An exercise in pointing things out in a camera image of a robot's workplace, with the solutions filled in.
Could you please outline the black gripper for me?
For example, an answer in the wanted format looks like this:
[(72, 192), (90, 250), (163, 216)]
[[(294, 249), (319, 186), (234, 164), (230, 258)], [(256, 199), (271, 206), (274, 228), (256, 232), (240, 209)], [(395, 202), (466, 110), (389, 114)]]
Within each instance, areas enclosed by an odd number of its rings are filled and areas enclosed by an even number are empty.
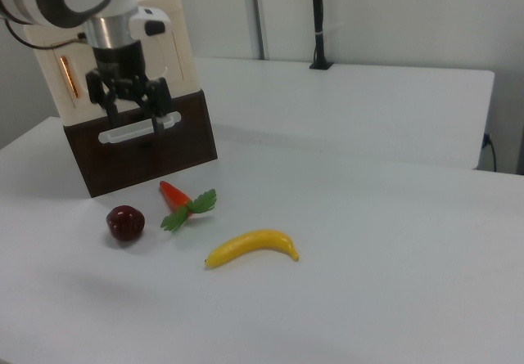
[(120, 114), (115, 104), (113, 86), (104, 82), (122, 79), (138, 82), (140, 88), (133, 101), (151, 116), (154, 134), (165, 131), (163, 118), (169, 113), (171, 96), (164, 78), (147, 79), (142, 43), (136, 41), (117, 48), (93, 48), (97, 67), (85, 75), (88, 95), (94, 105), (105, 112), (111, 127), (120, 127)]

